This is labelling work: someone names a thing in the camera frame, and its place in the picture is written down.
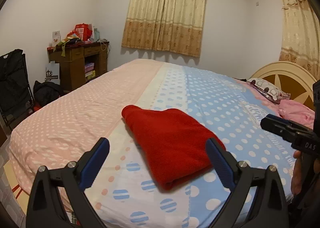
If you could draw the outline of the person's right hand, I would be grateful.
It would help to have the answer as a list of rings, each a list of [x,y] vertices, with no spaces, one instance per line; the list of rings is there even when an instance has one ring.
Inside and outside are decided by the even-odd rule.
[[[298,195],[302,189],[302,153],[295,151],[293,154],[295,166],[293,168],[293,175],[291,180],[291,192],[294,196]]]

